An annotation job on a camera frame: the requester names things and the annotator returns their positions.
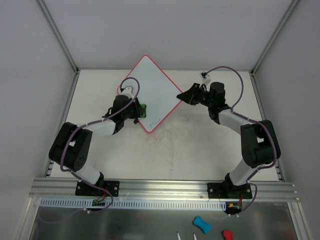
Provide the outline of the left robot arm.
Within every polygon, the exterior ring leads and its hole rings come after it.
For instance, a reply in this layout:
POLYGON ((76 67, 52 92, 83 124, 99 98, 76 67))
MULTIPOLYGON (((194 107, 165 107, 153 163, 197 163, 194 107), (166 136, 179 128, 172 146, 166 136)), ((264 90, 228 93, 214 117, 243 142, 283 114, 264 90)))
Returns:
POLYGON ((48 157, 60 165, 60 170, 73 174, 87 183, 93 195, 104 191, 104 175, 87 163, 90 145, 100 137, 112 136, 125 125, 126 120, 146 117, 147 106, 137 98, 118 95, 105 115, 83 125, 65 122, 60 128, 48 157))

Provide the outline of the green bone-shaped eraser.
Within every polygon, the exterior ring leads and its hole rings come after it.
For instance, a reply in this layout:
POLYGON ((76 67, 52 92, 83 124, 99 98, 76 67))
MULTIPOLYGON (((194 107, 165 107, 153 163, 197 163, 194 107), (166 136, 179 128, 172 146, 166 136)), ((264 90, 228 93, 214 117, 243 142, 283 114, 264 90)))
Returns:
POLYGON ((145 104, 141 104, 139 106, 139 117, 145 118, 147 116, 146 111, 147 111, 147 106, 145 104))

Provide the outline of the pink-framed whiteboard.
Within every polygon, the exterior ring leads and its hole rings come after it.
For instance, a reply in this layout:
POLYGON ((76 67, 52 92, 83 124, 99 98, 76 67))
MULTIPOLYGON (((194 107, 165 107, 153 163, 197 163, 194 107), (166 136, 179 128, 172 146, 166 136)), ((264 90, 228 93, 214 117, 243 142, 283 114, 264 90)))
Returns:
POLYGON ((146 105, 146 117, 139 122, 146 132, 152 133, 182 102, 177 98, 181 89, 152 60, 144 55, 127 75, 127 80, 118 87, 131 87, 141 104, 146 105))

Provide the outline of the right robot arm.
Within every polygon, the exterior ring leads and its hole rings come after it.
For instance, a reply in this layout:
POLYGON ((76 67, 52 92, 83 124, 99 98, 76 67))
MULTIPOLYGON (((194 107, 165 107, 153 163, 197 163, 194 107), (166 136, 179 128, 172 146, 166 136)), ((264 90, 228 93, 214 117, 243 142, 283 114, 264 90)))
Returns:
POLYGON ((177 98, 192 106, 201 104, 207 107, 211 120, 240 135, 241 161, 222 183, 208 191, 209 197, 239 198, 247 193, 252 177, 259 170, 270 168, 281 151, 272 122, 255 121, 233 111, 226 103, 225 95, 225 86, 221 82, 211 83, 210 88, 194 83, 177 98))

